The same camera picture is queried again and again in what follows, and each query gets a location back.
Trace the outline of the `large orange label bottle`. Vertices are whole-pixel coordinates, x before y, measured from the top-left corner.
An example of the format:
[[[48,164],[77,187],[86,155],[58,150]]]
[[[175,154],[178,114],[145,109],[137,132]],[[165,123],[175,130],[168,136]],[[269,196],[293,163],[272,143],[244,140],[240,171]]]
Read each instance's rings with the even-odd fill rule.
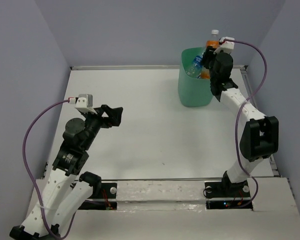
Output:
[[[212,59],[214,51],[219,47],[219,30],[213,29],[211,31],[211,36],[206,41],[205,48],[202,53],[201,60],[201,79],[210,78],[209,62]]]

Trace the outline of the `crushed bottle blue label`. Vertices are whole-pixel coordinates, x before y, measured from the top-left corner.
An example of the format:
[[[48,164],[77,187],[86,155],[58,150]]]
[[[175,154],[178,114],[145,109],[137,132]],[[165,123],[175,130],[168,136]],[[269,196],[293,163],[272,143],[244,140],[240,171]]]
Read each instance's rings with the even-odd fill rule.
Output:
[[[195,57],[192,59],[191,62],[187,64],[185,67],[185,73],[195,79],[200,79],[201,78],[201,73],[202,73],[202,59],[203,59],[203,51],[200,53],[197,53]]]

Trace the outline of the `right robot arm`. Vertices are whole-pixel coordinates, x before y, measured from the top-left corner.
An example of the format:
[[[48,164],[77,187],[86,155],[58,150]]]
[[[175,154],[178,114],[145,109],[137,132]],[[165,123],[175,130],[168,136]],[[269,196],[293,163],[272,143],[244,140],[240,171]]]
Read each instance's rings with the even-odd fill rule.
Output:
[[[202,65],[209,70],[212,95],[235,115],[235,125],[243,127],[241,137],[235,138],[236,162],[220,182],[209,185],[207,193],[209,198],[232,197],[242,190],[256,166],[278,151],[279,120],[266,116],[243,96],[231,79],[233,58],[225,49],[208,46]]]

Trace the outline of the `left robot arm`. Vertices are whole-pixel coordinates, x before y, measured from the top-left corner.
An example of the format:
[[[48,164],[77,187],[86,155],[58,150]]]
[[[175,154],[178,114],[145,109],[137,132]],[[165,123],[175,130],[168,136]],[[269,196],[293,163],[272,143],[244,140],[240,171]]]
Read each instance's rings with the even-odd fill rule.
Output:
[[[38,201],[27,218],[14,226],[9,236],[14,240],[62,240],[61,233],[71,228],[74,216],[88,197],[100,194],[102,179],[86,171],[88,150],[100,129],[118,127],[123,108],[104,104],[97,108],[78,108],[82,118],[72,118],[63,132],[63,142],[52,164],[43,190],[34,185]]]

